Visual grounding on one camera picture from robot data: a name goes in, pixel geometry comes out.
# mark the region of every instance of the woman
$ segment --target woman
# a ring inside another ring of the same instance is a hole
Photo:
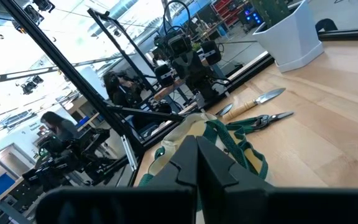
[[[46,124],[61,141],[78,138],[80,136],[77,128],[71,121],[62,118],[54,112],[48,111],[44,113],[41,117],[41,122]]]

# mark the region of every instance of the green bag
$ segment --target green bag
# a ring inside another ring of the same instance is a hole
[[[160,172],[187,135],[204,136],[242,167],[265,179],[268,165],[264,155],[257,152],[247,141],[246,134],[250,132],[247,124],[238,121],[224,125],[215,116],[207,113],[187,116],[182,124],[165,136],[161,142],[162,147],[155,152],[155,160],[150,165],[148,173],[140,180],[139,186],[146,185]]]

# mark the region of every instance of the knife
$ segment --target knife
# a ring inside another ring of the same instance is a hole
[[[223,115],[227,114],[231,108],[233,107],[233,103],[226,105],[223,109],[221,109],[219,112],[217,112],[215,115],[222,117]]]
[[[252,100],[250,102],[244,103],[240,107],[229,111],[227,114],[223,116],[223,119],[230,120],[235,118],[236,116],[239,116],[240,114],[246,112],[247,110],[253,108],[256,105],[265,103],[268,100],[271,100],[275,98],[276,96],[280,95],[282,92],[284,92],[285,88],[278,88],[276,90],[269,91],[267,93],[264,93],[260,95],[256,100]]]

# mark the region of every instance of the wooden table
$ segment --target wooden table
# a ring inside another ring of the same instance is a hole
[[[200,35],[200,39],[203,39],[204,37],[206,37],[208,40],[209,40],[209,36],[211,34],[213,34],[214,32],[218,32],[218,26],[222,25],[224,23],[224,20],[222,21],[219,21],[218,23],[216,23],[215,25],[213,25],[212,27],[210,27],[208,30],[206,30],[205,32],[203,32],[201,35]]]
[[[275,65],[231,93],[208,112],[235,106],[268,90],[280,96],[236,120],[294,111],[267,129],[248,134],[269,165],[269,182],[291,187],[358,187],[358,41],[325,42],[325,53],[304,68],[281,74]],[[149,149],[135,185],[160,144]]]
[[[177,88],[182,86],[184,83],[185,83],[184,80],[182,80],[180,78],[176,79],[173,85],[164,87],[160,91],[158,91],[156,94],[154,94],[154,99],[157,101],[162,100],[164,97],[168,96],[170,93],[172,93],[174,90],[176,90]]]

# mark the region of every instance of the white planter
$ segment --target white planter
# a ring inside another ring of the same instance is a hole
[[[265,31],[263,23],[253,34],[276,60],[281,72],[301,68],[324,52],[308,2],[298,2],[289,8],[294,7],[297,9],[283,21]]]

